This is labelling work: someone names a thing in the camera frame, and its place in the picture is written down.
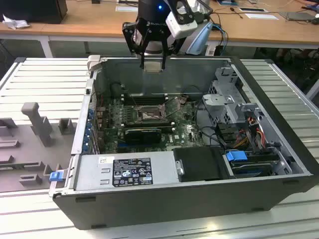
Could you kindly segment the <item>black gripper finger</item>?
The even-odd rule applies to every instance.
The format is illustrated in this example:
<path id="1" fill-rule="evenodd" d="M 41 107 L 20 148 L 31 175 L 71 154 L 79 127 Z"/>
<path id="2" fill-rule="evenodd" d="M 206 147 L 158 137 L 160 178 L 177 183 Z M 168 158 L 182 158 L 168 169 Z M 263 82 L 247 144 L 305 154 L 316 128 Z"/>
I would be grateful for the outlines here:
<path id="1" fill-rule="evenodd" d="M 167 43 L 167 39 L 168 37 L 171 35 L 169 30 L 161 30 L 160 31 L 160 42 L 162 45 L 162 62 L 161 62 L 161 69 L 164 70 L 165 69 L 165 64 L 166 64 L 166 59 L 168 56 L 171 55 L 171 50 L 168 47 L 168 43 Z"/>
<path id="2" fill-rule="evenodd" d="M 150 33 L 148 30 L 146 31 L 144 35 L 142 35 L 138 30 L 136 30 L 136 32 L 137 32 L 137 35 L 140 36 L 140 44 L 137 47 L 136 53 L 141 56 L 140 68 L 144 69 L 145 50 L 150 41 Z"/>

